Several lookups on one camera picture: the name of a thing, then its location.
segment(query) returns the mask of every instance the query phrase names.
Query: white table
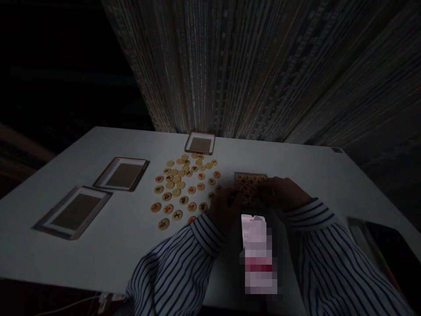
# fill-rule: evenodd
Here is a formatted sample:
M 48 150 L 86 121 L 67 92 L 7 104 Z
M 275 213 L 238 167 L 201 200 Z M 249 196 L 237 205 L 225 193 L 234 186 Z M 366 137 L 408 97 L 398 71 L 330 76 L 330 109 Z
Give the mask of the white table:
M 158 222 L 165 216 L 150 211 L 154 202 L 163 202 L 153 193 L 155 177 L 162 174 L 168 160 L 184 154 L 186 140 L 187 135 L 182 134 L 92 129 L 0 201 L 0 277 L 124 293 L 139 259 L 182 228 L 192 215 L 173 198 L 171 203 L 175 209 L 182 208 L 183 219 L 176 222 L 170 218 L 169 228 L 159 231 Z M 75 185 L 91 186 L 116 156 L 144 158 L 151 163 L 136 190 L 115 192 L 79 240 L 67 241 L 30 229 Z M 213 158 L 218 165 L 205 172 L 207 179 L 215 170 L 222 173 L 219 183 L 225 187 L 233 184 L 235 171 L 289 177 L 344 221 L 351 216 L 397 229 L 421 259 L 419 232 L 346 154 L 328 147 L 218 137 Z M 199 182 L 196 175 L 183 181 L 186 187 Z M 207 185 L 190 200 L 197 204 L 208 201 L 209 189 Z M 282 227 L 280 224 L 284 294 L 278 306 L 270 308 L 286 315 L 305 315 Z M 227 269 L 238 262 L 238 234 L 236 227 L 215 262 L 204 305 L 257 308 L 236 298 L 235 272 Z

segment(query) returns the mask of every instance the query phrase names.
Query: cable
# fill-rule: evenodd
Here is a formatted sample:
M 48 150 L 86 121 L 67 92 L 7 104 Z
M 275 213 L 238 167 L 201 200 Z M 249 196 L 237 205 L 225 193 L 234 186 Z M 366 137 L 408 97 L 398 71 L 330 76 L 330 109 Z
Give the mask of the cable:
M 78 302 L 75 302 L 75 303 L 73 303 L 73 304 L 67 305 L 67 306 L 65 306 L 65 307 L 63 307 L 63 308 L 56 309 L 56 310 L 54 310 L 54 311 L 50 311 L 50 312 L 42 312 L 42 313 L 39 313 L 39 314 L 35 314 L 34 316 L 41 316 L 41 315 L 54 314 L 55 312 L 60 312 L 60 311 L 62 311 L 62 310 L 64 310 L 64 309 L 67 309 L 67 308 L 69 308 L 69 307 L 75 306 L 75 305 L 77 305 L 77 304 L 79 304 L 79 303 L 82 303 L 82 302 L 85 302 L 85 301 L 89 301 L 90 299 L 96 299 L 96 298 L 99 298 L 99 297 L 101 297 L 101 295 L 96 295 L 96 296 L 92 296 L 92 297 L 90 297 L 90 298 L 85 298 L 85 299 L 80 300 L 80 301 L 78 301 Z
M 87 312 L 86 316 L 89 316 L 89 313 L 91 312 L 91 308 L 92 308 L 92 305 L 93 305 L 93 301 L 94 301 L 94 300 L 92 300 L 92 302 L 91 302 L 91 306 L 89 307 L 89 311 Z

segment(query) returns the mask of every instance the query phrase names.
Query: striped shirt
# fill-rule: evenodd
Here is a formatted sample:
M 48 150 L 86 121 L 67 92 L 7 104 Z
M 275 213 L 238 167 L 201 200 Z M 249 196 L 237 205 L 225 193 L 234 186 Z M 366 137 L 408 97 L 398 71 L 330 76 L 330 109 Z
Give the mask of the striped shirt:
M 308 315 L 413 315 L 317 198 L 288 211 L 299 232 L 298 282 Z M 127 286 L 134 315 L 195 315 L 226 236 L 206 213 L 153 248 Z

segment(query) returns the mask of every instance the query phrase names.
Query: open box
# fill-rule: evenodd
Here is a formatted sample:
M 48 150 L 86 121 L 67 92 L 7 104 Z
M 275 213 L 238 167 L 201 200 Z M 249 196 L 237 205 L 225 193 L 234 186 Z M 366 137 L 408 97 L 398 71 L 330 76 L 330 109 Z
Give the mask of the open box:
M 184 151 L 212 155 L 214 153 L 215 134 L 191 132 L 187 138 Z
M 111 192 L 74 187 L 33 229 L 68 240 L 79 239 L 111 196 Z
M 93 184 L 94 187 L 133 192 L 149 161 L 145 159 L 115 157 Z

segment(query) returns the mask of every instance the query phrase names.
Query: curtain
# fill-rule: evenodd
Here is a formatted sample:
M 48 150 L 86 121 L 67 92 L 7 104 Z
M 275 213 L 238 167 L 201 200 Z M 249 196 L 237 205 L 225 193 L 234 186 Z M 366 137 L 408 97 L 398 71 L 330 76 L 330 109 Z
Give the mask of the curtain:
M 421 227 L 416 0 L 103 6 L 157 131 L 341 147 Z

